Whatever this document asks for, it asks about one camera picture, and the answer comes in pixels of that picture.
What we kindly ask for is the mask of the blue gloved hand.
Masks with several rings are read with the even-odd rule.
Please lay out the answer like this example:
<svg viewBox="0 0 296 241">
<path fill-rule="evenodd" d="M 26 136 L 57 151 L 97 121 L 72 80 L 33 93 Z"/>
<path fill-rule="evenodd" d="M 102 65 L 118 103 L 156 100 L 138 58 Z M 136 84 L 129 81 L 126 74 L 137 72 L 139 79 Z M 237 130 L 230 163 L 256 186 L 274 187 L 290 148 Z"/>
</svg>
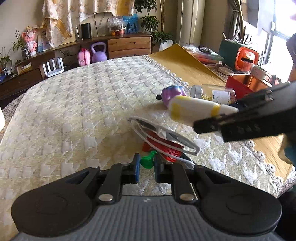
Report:
<svg viewBox="0 0 296 241">
<path fill-rule="evenodd" d="M 284 135 L 278 156 L 288 164 L 296 166 L 296 142 L 295 135 Z"/>
</svg>

